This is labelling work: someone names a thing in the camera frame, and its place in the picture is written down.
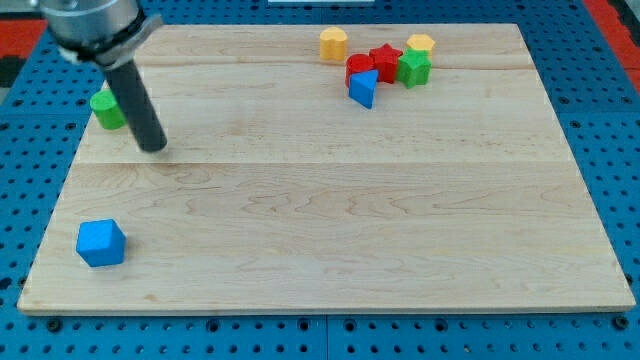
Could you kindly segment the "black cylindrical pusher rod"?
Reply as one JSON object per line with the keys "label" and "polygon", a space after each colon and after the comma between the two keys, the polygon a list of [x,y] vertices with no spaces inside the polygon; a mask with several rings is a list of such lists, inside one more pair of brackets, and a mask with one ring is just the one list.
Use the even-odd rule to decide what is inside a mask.
{"label": "black cylindrical pusher rod", "polygon": [[164,149],[167,138],[136,63],[131,60],[104,75],[138,147],[147,153]]}

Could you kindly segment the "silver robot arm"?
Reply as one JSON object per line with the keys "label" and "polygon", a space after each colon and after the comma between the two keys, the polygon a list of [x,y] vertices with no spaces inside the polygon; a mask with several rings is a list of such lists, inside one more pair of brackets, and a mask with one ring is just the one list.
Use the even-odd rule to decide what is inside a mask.
{"label": "silver robot arm", "polygon": [[139,0],[30,0],[48,22],[61,54],[72,63],[92,62],[103,72],[138,147],[158,152],[167,138],[134,56],[164,25]]}

